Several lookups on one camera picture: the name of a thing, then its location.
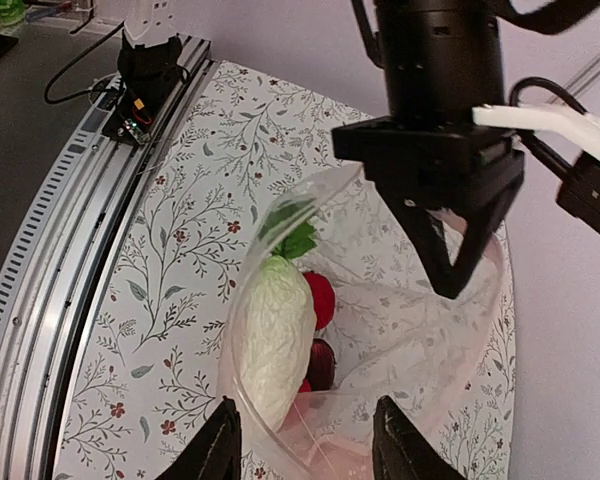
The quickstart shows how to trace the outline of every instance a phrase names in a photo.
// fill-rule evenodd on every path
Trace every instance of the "black cable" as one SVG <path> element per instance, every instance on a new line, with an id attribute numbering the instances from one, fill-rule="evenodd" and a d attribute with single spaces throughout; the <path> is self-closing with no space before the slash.
<path id="1" fill-rule="evenodd" d="M 89 88 L 89 89 L 86 89 L 86 90 L 80 90 L 80 91 L 72 93 L 70 95 L 66 95 L 64 97 L 49 98 L 49 93 L 51 91 L 51 87 L 53 87 L 53 85 L 60 79 L 60 77 L 62 77 L 65 73 L 67 73 L 80 60 L 82 60 L 84 57 L 86 57 L 87 55 L 89 55 L 91 52 L 93 52 L 96 48 L 98 48 L 104 42 L 106 42 L 111 37 L 113 37 L 120 30 L 122 30 L 122 27 L 124 27 L 124 22 L 122 22 L 120 25 L 118 25 L 116 28 L 114 28 L 113 30 L 111 30 L 109 33 L 107 33 L 100 40 L 98 40 L 97 42 L 95 42 L 93 45 L 89 46 L 86 50 L 84 50 L 82 53 L 80 53 L 77 57 L 75 57 L 73 60 L 71 60 L 69 63 L 67 63 L 64 67 L 62 67 L 58 71 L 58 73 L 56 73 L 51 78 L 51 80 L 49 80 L 49 83 L 47 83 L 47 86 L 44 89 L 44 101 L 46 103 L 48 103 L 49 105 L 58 105 L 59 103 L 68 102 L 69 100 L 73 100 L 74 98 L 78 98 L 78 97 L 81 97 L 83 95 L 88 95 L 91 92 L 93 92 L 94 90 Z M 105 89 L 105 90 L 103 90 L 103 92 L 106 92 L 106 91 L 116 91 L 116 90 L 115 89 Z"/>
<path id="2" fill-rule="evenodd" d="M 523 90 L 526 90 L 530 87 L 538 87 L 548 90 L 580 115 L 587 113 L 587 109 L 584 108 L 584 106 L 578 102 L 578 100 L 576 100 L 576 98 L 567 90 L 557 83 L 542 77 L 523 78 L 516 83 L 509 94 L 509 104 L 513 107 L 518 107 L 520 105 L 520 95 L 522 94 Z M 517 133 L 520 136 L 522 144 L 527 147 L 531 154 L 540 160 L 545 167 L 551 170 L 551 172 L 553 172 L 553 174 L 561 180 L 567 178 L 569 172 L 573 168 L 569 162 L 562 158 L 549 145 L 536 137 L 532 131 L 518 130 Z"/>

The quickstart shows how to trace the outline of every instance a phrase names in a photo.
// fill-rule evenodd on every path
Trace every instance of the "white bracket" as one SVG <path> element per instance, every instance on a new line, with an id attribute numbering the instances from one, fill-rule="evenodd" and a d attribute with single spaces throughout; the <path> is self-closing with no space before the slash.
<path id="1" fill-rule="evenodd" d="M 600 161 L 600 118 L 563 105 L 485 105 L 473 109 L 476 125 L 554 132 Z"/>
<path id="2" fill-rule="evenodd" d="M 155 47 L 176 35 L 172 0 L 132 0 L 124 33 L 132 47 Z"/>

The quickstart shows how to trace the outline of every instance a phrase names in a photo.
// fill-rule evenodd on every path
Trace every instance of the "clear plastic bag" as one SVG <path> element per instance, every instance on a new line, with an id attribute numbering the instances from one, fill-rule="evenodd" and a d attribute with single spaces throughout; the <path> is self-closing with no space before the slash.
<path id="1" fill-rule="evenodd" d="M 372 479 L 377 400 L 391 396 L 426 436 L 442 425 L 475 372 L 501 287 L 502 251 L 493 238 L 470 284 L 452 301 L 433 293 L 413 246 L 359 166 L 308 177 L 280 196 L 269 215 L 291 204 L 299 206 L 295 213 L 266 233 L 261 229 L 243 263 L 224 333 L 218 393 L 236 401 L 245 446 L 285 478 Z M 437 215 L 453 255 L 464 224 Z M 334 319 L 317 332 L 334 349 L 336 379 L 330 391 L 299 394 L 273 432 L 238 375 L 244 312 L 262 261 L 307 219 L 318 231 L 318 245 L 295 263 L 326 276 L 336 291 Z"/>

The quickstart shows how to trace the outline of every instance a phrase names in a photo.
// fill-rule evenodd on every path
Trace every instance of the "gray floor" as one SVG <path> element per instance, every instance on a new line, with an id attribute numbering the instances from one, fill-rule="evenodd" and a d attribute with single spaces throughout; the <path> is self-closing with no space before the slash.
<path id="1" fill-rule="evenodd" d="M 86 98 L 46 105 L 45 84 L 97 39 L 32 25 L 18 35 L 20 43 L 0 61 L 0 269 L 38 187 L 89 105 Z M 118 42 L 107 42 L 76 65 L 53 94 L 83 89 L 114 72 Z"/>

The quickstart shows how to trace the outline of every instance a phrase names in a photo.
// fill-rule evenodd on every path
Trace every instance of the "white floral tablecloth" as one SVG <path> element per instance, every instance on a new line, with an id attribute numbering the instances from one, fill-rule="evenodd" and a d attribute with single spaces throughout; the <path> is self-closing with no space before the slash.
<path id="1" fill-rule="evenodd" d="M 153 479 L 175 459 L 215 408 L 228 302 L 259 217 L 303 177 L 338 165 L 330 129 L 363 118 L 293 84 L 220 66 L 119 253 L 72 393 L 55 480 Z M 514 310 L 504 229 L 498 236 L 506 275 L 488 344 L 464 396 L 429 438 L 468 479 L 508 472 Z M 242 475 L 279 478 L 248 451 Z"/>

